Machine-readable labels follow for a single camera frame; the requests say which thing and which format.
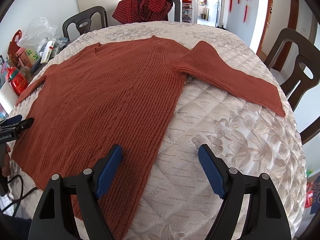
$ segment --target table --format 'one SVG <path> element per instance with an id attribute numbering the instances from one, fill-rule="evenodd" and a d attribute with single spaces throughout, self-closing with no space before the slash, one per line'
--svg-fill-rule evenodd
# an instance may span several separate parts
<path id="1" fill-rule="evenodd" d="M 197 149 L 203 143 L 207 143 L 229 167 L 236 167 L 243 174 L 258 176 L 266 172 L 270 175 L 284 204 L 293 236 L 302 218 L 307 181 L 300 135 L 278 83 L 236 35 L 214 27 L 177 22 L 112 26 L 79 37 L 51 60 L 35 79 L 50 65 L 61 63 L 90 44 L 144 39 L 152 35 L 176 40 L 189 49 L 201 40 L 207 41 L 231 67 L 277 86 L 286 116 L 279 117 L 264 107 L 188 77 L 126 238 L 205 238 L 222 200 L 213 193 L 199 163 Z M 25 117 L 41 89 L 39 87 L 15 107 L 10 116 L 22 114 Z M 32 178 L 14 161 L 11 170 L 12 175 L 23 177 L 25 192 L 34 187 Z M 12 194 L 18 198 L 20 183 L 10 186 Z M 22 201 L 30 217 L 41 193 L 38 190 Z M 248 201 L 249 196 L 246 196 L 234 239 L 241 235 Z M 80 236 L 87 239 L 82 221 L 77 219 L 76 222 Z"/>

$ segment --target red plaid shirt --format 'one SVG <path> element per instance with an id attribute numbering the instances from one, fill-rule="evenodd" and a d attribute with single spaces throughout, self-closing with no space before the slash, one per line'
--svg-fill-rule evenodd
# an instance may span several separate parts
<path id="1" fill-rule="evenodd" d="M 122 0 L 112 17 L 122 24 L 168 21 L 171 0 Z"/>

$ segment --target rust-colored knit sweater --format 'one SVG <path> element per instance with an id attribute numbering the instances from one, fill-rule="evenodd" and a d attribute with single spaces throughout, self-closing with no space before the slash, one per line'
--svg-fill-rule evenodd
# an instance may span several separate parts
<path id="1" fill-rule="evenodd" d="M 121 239 L 137 210 L 185 73 L 285 115 L 275 86 L 229 67 L 204 41 L 192 50 L 155 36 L 94 44 L 50 66 L 21 94 L 18 103 L 45 82 L 28 114 L 35 121 L 17 140 L 12 158 L 43 190 L 52 174 L 78 174 L 113 144 L 121 145 L 124 158 L 100 201 L 115 238 Z"/>

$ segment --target red water bottle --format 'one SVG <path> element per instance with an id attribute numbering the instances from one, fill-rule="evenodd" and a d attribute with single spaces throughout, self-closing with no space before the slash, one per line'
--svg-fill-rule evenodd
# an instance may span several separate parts
<path id="1" fill-rule="evenodd" d="M 18 96 L 28 86 L 26 78 L 19 72 L 19 70 L 16 67 L 8 68 L 7 78 L 8 82 L 11 83 L 14 92 Z"/>

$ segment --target silver screw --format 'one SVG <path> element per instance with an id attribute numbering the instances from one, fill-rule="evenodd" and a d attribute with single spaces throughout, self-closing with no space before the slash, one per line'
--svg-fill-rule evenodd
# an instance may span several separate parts
<path id="1" fill-rule="evenodd" d="M 231 174 L 237 174 L 238 170 L 237 170 L 236 168 L 230 168 L 230 169 L 229 169 L 229 172 L 230 172 Z"/>
<path id="2" fill-rule="evenodd" d="M 92 170 L 90 168 L 87 168 L 83 171 L 83 174 L 85 175 L 89 175 L 92 172 Z"/>
<path id="3" fill-rule="evenodd" d="M 52 180 L 57 180 L 59 179 L 59 174 L 53 174 L 51 177 Z"/>
<path id="4" fill-rule="evenodd" d="M 263 179 L 269 179 L 269 175 L 266 174 L 266 173 L 262 173 L 261 177 L 262 177 Z"/>

